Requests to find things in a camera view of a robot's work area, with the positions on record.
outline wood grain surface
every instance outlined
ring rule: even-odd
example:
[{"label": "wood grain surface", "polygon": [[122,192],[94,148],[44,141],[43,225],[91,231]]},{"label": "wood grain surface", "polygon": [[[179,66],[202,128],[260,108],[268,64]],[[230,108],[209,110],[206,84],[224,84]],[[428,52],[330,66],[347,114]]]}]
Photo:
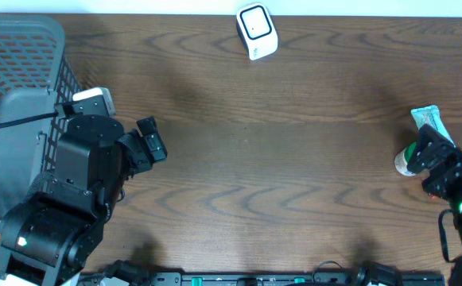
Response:
[{"label": "wood grain surface", "polygon": [[127,129],[154,115],[169,151],[126,183],[86,270],[373,259],[449,274],[437,231],[447,205],[393,159],[416,139],[417,106],[438,105],[462,146],[462,19],[275,17],[278,50],[250,62],[234,17],[54,18],[80,82],[110,88]]}]

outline gray plastic basket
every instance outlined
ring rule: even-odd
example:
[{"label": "gray plastic basket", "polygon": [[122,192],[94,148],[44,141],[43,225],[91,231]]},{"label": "gray plastic basket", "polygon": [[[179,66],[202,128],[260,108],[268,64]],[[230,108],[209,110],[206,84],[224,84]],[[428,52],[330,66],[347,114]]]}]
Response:
[{"label": "gray plastic basket", "polygon": [[[56,21],[0,16],[0,122],[53,112],[78,91]],[[23,200],[38,172],[54,168],[65,123],[44,119],[0,129],[0,219]]]}]

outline light blue wrapper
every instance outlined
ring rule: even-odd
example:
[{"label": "light blue wrapper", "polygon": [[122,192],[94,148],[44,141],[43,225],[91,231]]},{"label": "light blue wrapper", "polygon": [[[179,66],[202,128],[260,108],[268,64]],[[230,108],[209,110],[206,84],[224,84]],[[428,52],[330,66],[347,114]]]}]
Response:
[{"label": "light blue wrapper", "polygon": [[411,110],[411,114],[413,115],[418,129],[420,129],[424,124],[428,124],[453,143],[450,134],[448,134],[448,131],[441,121],[441,114],[439,113],[439,108],[437,108],[437,106],[427,106],[413,109]]}]

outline perforated basket wall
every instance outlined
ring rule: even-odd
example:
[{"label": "perforated basket wall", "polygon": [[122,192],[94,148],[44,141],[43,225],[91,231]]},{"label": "perforated basket wall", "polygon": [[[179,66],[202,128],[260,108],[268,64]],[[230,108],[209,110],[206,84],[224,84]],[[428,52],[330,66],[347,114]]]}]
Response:
[{"label": "perforated basket wall", "polygon": [[[80,91],[64,57],[64,31],[57,22],[47,17],[0,16],[0,102],[23,87],[54,95],[45,112],[53,112],[55,103],[66,102]],[[54,167],[56,143],[65,129],[64,121],[51,121],[41,169]]]}]

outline white wall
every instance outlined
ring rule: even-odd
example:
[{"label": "white wall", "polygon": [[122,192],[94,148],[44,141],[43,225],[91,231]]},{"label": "white wall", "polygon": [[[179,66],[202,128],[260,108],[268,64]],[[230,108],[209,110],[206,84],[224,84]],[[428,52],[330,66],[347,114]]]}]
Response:
[{"label": "white wall", "polygon": [[[0,12],[235,14],[247,0],[0,0]],[[462,0],[262,0],[273,15],[462,17]]]}]

